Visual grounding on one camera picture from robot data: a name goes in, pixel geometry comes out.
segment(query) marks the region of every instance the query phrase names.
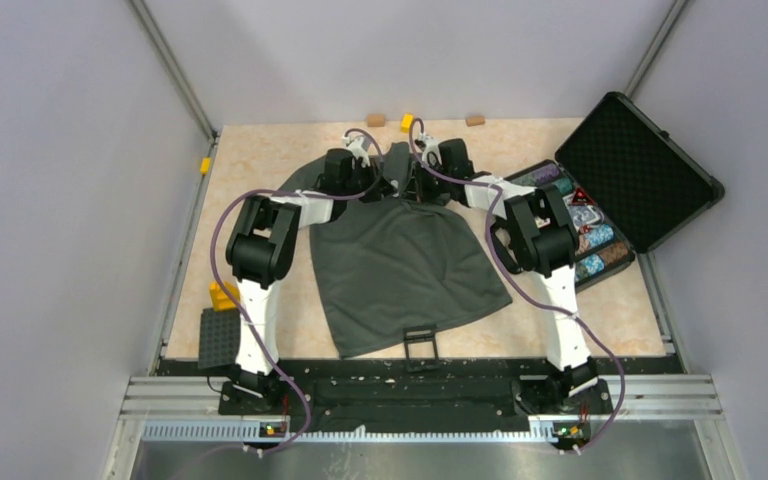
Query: beige table surface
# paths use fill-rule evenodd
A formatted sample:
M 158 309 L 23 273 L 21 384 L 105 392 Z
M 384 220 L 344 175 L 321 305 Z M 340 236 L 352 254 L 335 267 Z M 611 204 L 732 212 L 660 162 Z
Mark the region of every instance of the beige table surface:
M 461 137 L 469 148 L 477 171 L 499 176 L 517 172 L 546 158 L 572 133 L 581 119 L 488 120 L 486 125 L 467 128 L 463 120 L 426 122 L 426 130 L 438 140 Z M 210 306 L 208 285 L 212 281 L 208 250 L 210 236 L 222 210 L 238 195 L 254 188 L 277 188 L 298 167 L 339 146 L 349 127 L 362 123 L 226 126 L 211 172 L 204 207 L 198 223 L 180 302 L 166 358 L 197 358 L 199 318 Z M 385 150 L 391 142 L 405 141 L 398 122 L 369 129 Z M 470 227 L 481 235 L 484 213 L 454 204 Z M 220 234 L 217 258 L 225 280 L 233 280 L 224 261 L 225 242 L 236 220 L 232 213 Z M 480 242 L 487 250 L 484 241 Z M 530 274 L 516 277 L 529 293 L 535 292 Z M 528 305 L 508 286 L 513 304 L 452 330 L 437 334 L 442 357 L 540 357 L 546 335 L 542 312 Z M 310 259 L 308 231 L 299 233 L 295 261 L 284 281 L 277 325 L 281 357 L 336 358 L 337 350 L 325 321 Z M 581 317 L 594 333 L 618 355 L 662 356 L 665 354 L 643 277 L 637 263 L 578 296 Z M 588 342 L 594 355 L 603 355 Z M 403 358 L 401 344 L 364 357 Z

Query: case lid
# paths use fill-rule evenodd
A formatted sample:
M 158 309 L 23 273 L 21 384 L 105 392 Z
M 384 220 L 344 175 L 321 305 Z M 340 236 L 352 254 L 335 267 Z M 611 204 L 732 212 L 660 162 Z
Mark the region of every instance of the case lid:
M 618 92 L 602 98 L 555 160 L 641 253 L 660 245 L 724 193 L 667 132 Z

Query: wooden block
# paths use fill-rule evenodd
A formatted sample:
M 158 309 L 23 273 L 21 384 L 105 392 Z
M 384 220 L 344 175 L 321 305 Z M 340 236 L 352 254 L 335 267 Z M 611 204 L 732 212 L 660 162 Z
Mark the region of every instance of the wooden block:
M 369 128 L 383 127 L 387 123 L 387 118 L 382 113 L 370 113 L 366 116 L 366 126 Z
M 484 125 L 484 116 L 483 115 L 471 115 L 469 117 L 466 117 L 466 126 L 467 127 L 476 127 L 478 125 Z

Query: black wire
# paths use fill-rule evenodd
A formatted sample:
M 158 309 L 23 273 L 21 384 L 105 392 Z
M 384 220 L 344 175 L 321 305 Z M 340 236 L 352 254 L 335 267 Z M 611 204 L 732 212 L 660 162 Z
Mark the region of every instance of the black wire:
M 210 384 L 210 377 L 206 377 L 206 378 L 207 378 L 207 388 L 209 388 L 209 389 L 213 390 L 214 392 L 222 395 L 222 392 L 220 390 L 217 390 L 217 389 L 213 388 L 213 385 Z

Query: gray t-shirt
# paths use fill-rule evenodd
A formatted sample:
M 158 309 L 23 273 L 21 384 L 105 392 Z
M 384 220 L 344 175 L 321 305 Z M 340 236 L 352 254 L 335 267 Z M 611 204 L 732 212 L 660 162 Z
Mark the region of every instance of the gray t-shirt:
M 391 146 L 383 170 L 387 179 L 399 172 L 401 187 L 406 146 Z M 313 188 L 324 162 L 300 168 L 281 190 Z M 454 328 L 511 303 L 467 223 L 445 207 L 353 201 L 336 221 L 310 228 L 319 296 L 341 357 L 402 343 L 408 327 Z

